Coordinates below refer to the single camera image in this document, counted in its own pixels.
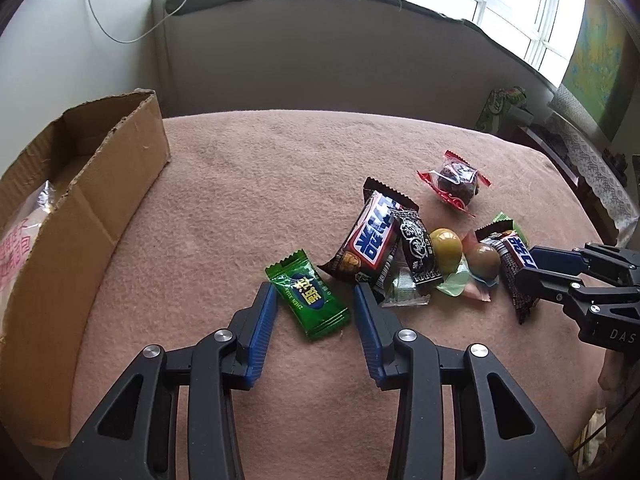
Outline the white gloved hand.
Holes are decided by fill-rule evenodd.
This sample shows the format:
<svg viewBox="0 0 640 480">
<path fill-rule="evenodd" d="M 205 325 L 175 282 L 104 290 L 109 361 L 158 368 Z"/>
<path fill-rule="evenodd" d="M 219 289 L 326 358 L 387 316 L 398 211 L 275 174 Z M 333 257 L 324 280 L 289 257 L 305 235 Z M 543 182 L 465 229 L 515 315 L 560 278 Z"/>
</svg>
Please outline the white gloved hand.
<svg viewBox="0 0 640 480">
<path fill-rule="evenodd" d="M 598 378 L 604 403 L 619 404 L 638 386 L 639 357 L 606 350 Z"/>
</svg>

